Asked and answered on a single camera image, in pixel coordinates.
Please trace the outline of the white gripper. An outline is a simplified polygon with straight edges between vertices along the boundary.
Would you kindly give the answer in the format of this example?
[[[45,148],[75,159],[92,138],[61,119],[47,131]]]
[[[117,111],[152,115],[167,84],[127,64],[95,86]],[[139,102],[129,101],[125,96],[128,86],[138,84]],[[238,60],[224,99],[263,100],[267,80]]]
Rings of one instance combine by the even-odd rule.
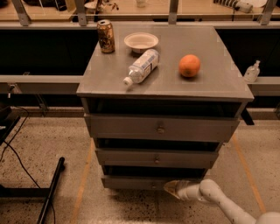
[[[179,200],[199,200],[200,184],[187,180],[173,180],[164,184],[164,190]]]

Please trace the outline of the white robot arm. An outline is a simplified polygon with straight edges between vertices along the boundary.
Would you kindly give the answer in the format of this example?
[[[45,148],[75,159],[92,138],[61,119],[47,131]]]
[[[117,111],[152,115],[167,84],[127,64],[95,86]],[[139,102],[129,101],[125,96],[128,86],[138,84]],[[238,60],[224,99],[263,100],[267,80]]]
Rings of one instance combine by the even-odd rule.
[[[267,212],[256,219],[228,198],[211,179],[200,182],[173,180],[164,184],[164,190],[179,200],[197,200],[217,206],[231,224],[280,224],[280,213]]]

